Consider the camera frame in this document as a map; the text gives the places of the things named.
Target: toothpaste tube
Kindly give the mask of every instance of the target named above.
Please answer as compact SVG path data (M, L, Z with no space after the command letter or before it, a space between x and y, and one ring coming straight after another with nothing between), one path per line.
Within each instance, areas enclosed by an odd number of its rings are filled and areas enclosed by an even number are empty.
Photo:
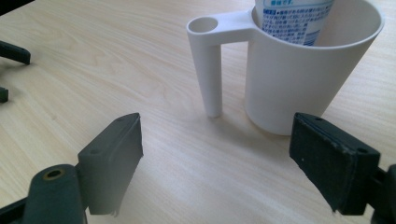
M256 0L259 25L269 35L313 46L334 0Z

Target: table surface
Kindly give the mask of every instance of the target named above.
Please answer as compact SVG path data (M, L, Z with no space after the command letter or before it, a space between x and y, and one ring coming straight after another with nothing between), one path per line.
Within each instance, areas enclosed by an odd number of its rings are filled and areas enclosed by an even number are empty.
M323 118L396 162L396 1ZM333 213L289 157L287 136L243 108L247 43L223 46L224 114L205 115L186 24L253 1L36 0L0 18L0 39L32 53L0 59L0 207L77 154L113 119L139 112L145 157L118 217L90 223L369 223Z

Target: clamp jaw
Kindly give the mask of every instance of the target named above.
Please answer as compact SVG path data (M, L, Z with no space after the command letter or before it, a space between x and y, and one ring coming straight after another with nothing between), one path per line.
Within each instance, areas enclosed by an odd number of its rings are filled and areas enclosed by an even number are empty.
M0 209L4 224L85 224L116 215L143 157L139 114L115 119L78 153L78 164L49 167L32 179L28 196Z

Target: black plastic part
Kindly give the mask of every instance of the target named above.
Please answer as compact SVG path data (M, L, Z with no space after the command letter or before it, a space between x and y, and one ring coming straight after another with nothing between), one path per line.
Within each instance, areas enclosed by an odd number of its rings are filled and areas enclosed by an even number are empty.
M91 214L118 212L143 156L138 113L113 121L78 154L79 164L38 173L27 198L0 209L0 224L86 223Z
M369 201L375 209L372 223L396 223L396 165L391 165L387 173L378 169L372 185L375 186Z
M0 41L0 57L19 63L30 63L30 52L26 49Z
M8 90L0 87L0 103L5 103L8 101Z
M22 7L30 2L33 2L34 0L4 0L0 1L1 7L0 7L0 16L3 14L6 14L18 7Z
M362 215L380 154L319 117L294 116L290 156L315 184L333 211Z
M81 194L91 214L118 213L142 156L137 113L114 120L78 153Z
M17 224L20 223L23 216L26 198L9 204L0 209L1 224Z
M84 224L78 176L72 165L56 165L32 179L22 224Z

